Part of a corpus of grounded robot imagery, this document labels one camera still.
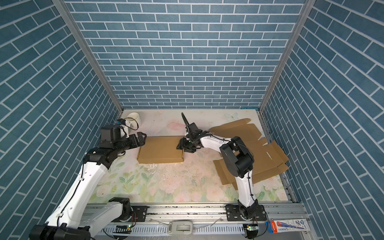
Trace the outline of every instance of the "table surface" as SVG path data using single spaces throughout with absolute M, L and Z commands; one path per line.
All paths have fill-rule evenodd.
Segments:
M 125 110 L 122 117 L 136 112 L 142 124 L 138 131 L 148 136 L 182 136 L 184 112 L 189 123 L 195 122 L 203 131 L 211 127 L 250 118 L 260 132 L 263 130 L 255 110 Z M 130 149 L 118 157 L 100 180 L 89 203 L 106 203 L 112 197 L 129 197 L 131 202 L 232 202 L 238 192 L 232 184 L 222 185 L 213 160 L 221 159 L 218 152 L 199 149 L 185 153 L 183 163 L 139 164 L 139 148 Z M 286 201 L 287 196 L 279 175 L 255 183 L 254 193 L 259 201 Z

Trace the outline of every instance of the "side wall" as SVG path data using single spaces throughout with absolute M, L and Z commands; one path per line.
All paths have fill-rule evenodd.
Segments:
M 124 108 L 257 108 L 304 0 L 66 0 Z
M 322 239 L 383 239 L 383 12 L 317 0 L 264 112 Z
M 0 239 L 24 240 L 117 110 L 50 0 L 0 6 Z

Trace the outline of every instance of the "black cable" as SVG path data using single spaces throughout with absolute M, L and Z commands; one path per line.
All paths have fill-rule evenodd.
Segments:
M 104 230 L 104 228 L 103 228 L 103 232 L 104 232 L 105 235 L 107 235 L 108 237 L 113 238 L 113 239 L 117 239 L 117 238 L 115 238 L 115 237 L 111 237 L 108 233 L 106 233 L 106 231 Z
M 125 132 L 125 129 L 121 127 L 122 131 L 125 133 L 125 136 L 128 137 L 128 133 Z
M 134 130 L 134 131 L 138 130 L 138 129 L 139 129 L 139 123 L 136 121 L 136 119 L 134 119 L 134 118 L 129 118 L 129 119 L 134 120 L 134 121 L 136 122 L 136 124 L 137 124 L 137 128 L 136 128 L 136 129 L 133 129 L 133 128 L 131 128 L 131 127 L 129 127 L 129 128 L 132 129 L 132 130 Z
M 268 214 L 266 212 L 265 212 L 265 215 L 266 215 L 266 229 L 264 230 L 264 232 L 260 236 L 257 236 L 256 238 L 263 236 L 265 234 L 265 232 L 268 230 L 269 218 L 268 218 Z
M 65 204 L 65 206 L 62 208 L 62 210 L 61 210 L 59 216 L 57 217 L 57 227 L 59 227 L 59 218 L 62 217 L 62 216 L 60 216 L 60 215 L 63 213 L 64 209 L 67 207 L 67 205 L 68 205 L 68 204 L 70 203 L 70 201 L 72 200 L 74 194 L 76 193 L 77 188 L 79 187 L 81 181 L 83 180 L 83 173 L 84 173 L 84 162 L 83 162 L 83 165 L 82 165 L 82 167 L 81 167 L 81 177 L 80 177 L 80 181 L 79 181 L 79 183 L 77 184 L 76 188 L 74 189 L 74 192 L 73 192 L 71 198 L 70 198 L 69 201 Z
M 249 192 L 252 192 L 252 190 L 251 190 L 251 182 L 249 181 L 249 179 L 251 179 L 251 177 L 249 176 L 249 172 L 250 171 L 248 171 L 248 185 L 249 185 Z M 256 200 L 253 198 L 253 194 L 251 193 L 250 194 L 251 195 L 251 198 L 252 198 L 252 200 L 256 203 Z
M 246 145 L 242 145 L 242 144 L 240 144 L 240 143 L 238 143 L 238 142 L 234 142 L 234 141 L 232 141 L 232 140 L 226 140 L 226 139 L 224 139 L 224 138 L 223 138 L 223 139 L 218 138 L 218 137 L 214 136 L 212 133 L 208 134 L 208 136 L 212 136 L 212 137 L 214 137 L 214 138 L 216 138 L 216 139 L 218 139 L 218 140 L 227 141 L 227 142 L 232 142 L 232 143 L 234 143 L 234 144 L 243 146 L 243 147 L 245 147 L 246 149 L 248 149 L 248 151 L 251 153 L 251 155 L 252 155 L 252 157 L 253 157 L 253 152 L 252 152 Z

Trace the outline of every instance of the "white mug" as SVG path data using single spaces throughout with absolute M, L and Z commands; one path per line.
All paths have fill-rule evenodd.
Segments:
M 125 118 L 127 126 L 138 129 L 141 126 L 141 119 L 138 113 L 130 113 Z

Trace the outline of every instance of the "mounting plate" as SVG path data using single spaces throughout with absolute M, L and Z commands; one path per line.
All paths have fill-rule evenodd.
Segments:
M 147 217 L 148 206 L 131 206 L 133 212 L 136 213 L 136 222 L 145 222 L 145 218 Z M 114 219 L 112 222 L 121 222 L 118 218 Z
M 252 221 L 252 219 L 244 219 L 239 211 L 239 205 L 227 204 L 225 205 L 225 210 L 227 211 L 227 221 L 229 222 L 238 222 L 238 221 Z M 256 219 L 257 221 L 266 221 L 266 213 L 263 205 L 259 205 L 256 209 Z

